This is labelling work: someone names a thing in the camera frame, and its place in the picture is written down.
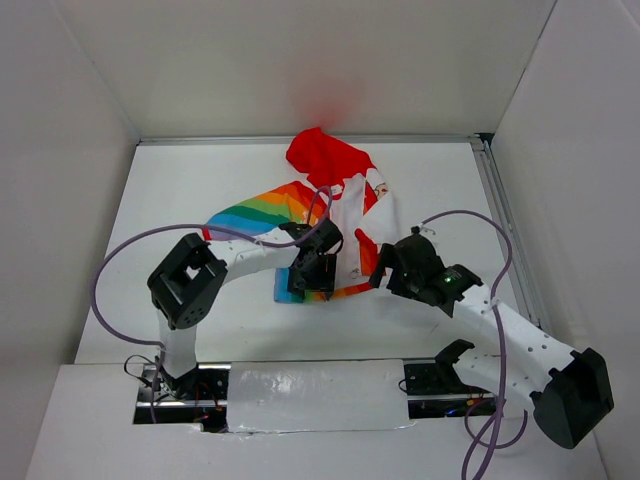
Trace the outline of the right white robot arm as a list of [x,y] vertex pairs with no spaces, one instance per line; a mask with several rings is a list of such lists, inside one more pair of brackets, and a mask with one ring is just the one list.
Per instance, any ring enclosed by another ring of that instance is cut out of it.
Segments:
[[607,364],[597,351],[554,339],[499,299],[461,264],[447,266],[419,228],[381,247],[369,279],[392,294],[443,311],[506,351],[504,360],[481,352],[463,337],[436,357],[436,379],[448,392],[476,384],[505,389],[509,405],[529,412],[556,445],[575,448],[614,408]]

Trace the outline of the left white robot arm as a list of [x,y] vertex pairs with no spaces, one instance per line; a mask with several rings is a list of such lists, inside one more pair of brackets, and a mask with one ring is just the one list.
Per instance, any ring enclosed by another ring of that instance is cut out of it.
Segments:
[[209,314],[222,287],[238,278],[282,269],[284,292],[294,299],[335,291],[337,252],[343,235],[330,220],[311,227],[288,222],[255,237],[225,233],[206,241],[184,236],[150,275],[147,286],[158,313],[164,357],[163,389],[176,399],[195,394],[199,380],[196,326]]

